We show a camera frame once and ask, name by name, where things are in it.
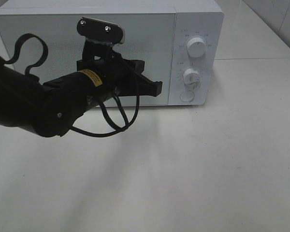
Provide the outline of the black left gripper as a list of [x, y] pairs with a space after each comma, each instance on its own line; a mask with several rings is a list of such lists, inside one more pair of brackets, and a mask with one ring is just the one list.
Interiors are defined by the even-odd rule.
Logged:
[[77, 61], [77, 70], [91, 70], [99, 75], [103, 86], [109, 85], [119, 96], [152, 96], [162, 92], [161, 81], [151, 81], [142, 73], [145, 62], [124, 59], [113, 50], [113, 45], [94, 43], [85, 39], [82, 59]]

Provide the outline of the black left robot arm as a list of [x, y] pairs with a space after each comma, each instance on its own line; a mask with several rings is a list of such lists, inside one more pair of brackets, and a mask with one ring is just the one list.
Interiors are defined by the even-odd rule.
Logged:
[[[108, 44], [85, 41], [77, 71], [40, 83], [30, 73], [10, 68], [20, 56], [22, 45], [33, 34], [18, 38], [10, 60], [0, 56], [0, 125], [19, 127], [42, 137], [63, 136], [74, 131], [95, 138], [110, 137], [127, 130], [133, 123], [120, 102], [121, 97], [158, 96], [162, 82], [143, 75], [142, 60], [124, 59]], [[74, 122], [94, 107], [100, 107], [108, 133], [92, 133], [74, 126]]]

